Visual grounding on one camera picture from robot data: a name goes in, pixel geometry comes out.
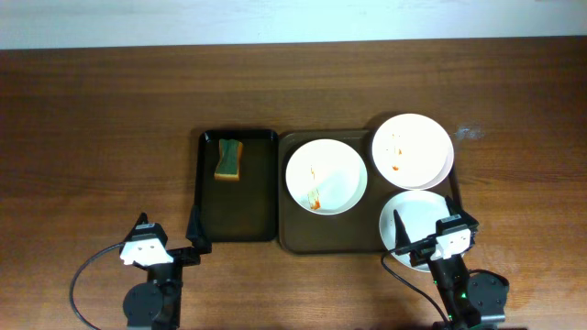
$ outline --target white bracket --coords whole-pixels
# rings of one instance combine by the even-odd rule
[[[127,242],[122,248],[120,258],[125,261],[125,265],[137,262],[143,267],[173,262],[173,257],[167,254],[158,238]]]
[[[471,245],[470,229],[462,229],[458,232],[437,237],[436,251],[430,260],[450,259],[450,257],[465,252]]]

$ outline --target brown tray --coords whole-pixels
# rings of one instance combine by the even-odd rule
[[[336,215],[313,214],[300,207],[285,185],[285,168],[292,154],[304,143],[331,138],[344,142],[359,152],[369,174],[367,190],[350,210]],[[379,216],[385,204],[404,192],[375,169],[371,157],[372,132],[369,130],[306,131],[284,135],[279,142],[279,239],[282,247],[296,254],[382,252]],[[433,193],[450,196],[460,202],[459,184],[454,167]]]

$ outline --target sponge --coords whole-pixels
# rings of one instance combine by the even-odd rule
[[[220,160],[216,165],[214,179],[219,181],[240,180],[240,157],[242,156],[242,143],[235,139],[218,141]]]

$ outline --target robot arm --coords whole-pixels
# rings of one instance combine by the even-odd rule
[[[397,211],[393,212],[397,255],[410,254],[412,266],[430,268],[449,323],[434,329],[497,329],[505,321],[508,280],[488,270],[468,270],[462,253],[474,245],[479,223],[446,197],[451,216],[437,221],[437,232],[411,243]]]
[[[199,265],[200,255],[212,246],[199,242],[198,247],[165,250],[167,236],[159,224],[149,224],[141,214],[124,240],[120,258],[147,272],[147,282],[127,293],[123,310],[127,329],[174,330],[180,326],[183,267]]]

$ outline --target dirty plate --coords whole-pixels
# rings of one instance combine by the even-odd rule
[[[434,120],[397,115],[375,133],[375,167],[387,181],[407,190],[429,189],[449,175],[454,148],[449,134]]]
[[[349,145],[319,139],[304,144],[292,155],[285,182],[304,209],[318,215],[337,215],[353,207],[365,193],[367,168]]]

